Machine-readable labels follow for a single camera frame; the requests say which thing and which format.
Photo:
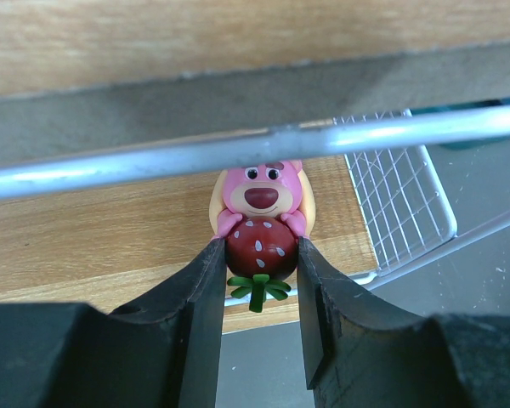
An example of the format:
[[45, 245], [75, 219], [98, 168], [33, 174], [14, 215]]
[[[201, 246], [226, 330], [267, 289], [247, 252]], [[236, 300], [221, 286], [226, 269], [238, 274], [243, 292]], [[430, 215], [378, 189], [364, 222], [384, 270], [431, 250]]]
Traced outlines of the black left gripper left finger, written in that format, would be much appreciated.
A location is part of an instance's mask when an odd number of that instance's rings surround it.
[[0, 303], [0, 407], [212, 407], [224, 242], [106, 314], [86, 303]]

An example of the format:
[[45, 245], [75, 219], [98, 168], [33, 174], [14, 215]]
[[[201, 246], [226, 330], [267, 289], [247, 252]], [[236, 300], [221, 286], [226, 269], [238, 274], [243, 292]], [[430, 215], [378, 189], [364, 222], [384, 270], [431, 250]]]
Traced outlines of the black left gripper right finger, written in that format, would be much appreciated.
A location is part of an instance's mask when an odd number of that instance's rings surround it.
[[421, 317], [298, 243], [308, 389], [319, 407], [510, 407], [510, 316]]

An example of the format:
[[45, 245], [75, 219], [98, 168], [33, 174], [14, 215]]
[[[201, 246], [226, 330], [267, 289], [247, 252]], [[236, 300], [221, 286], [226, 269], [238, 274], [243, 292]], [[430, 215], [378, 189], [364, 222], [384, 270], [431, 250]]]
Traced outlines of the pink bear strawberry toy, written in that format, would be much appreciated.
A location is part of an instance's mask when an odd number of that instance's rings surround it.
[[287, 299], [287, 278], [298, 266], [298, 244], [309, 238], [316, 206], [299, 160], [223, 170], [213, 187], [209, 220], [225, 241], [231, 297], [249, 297], [260, 313], [268, 297]]

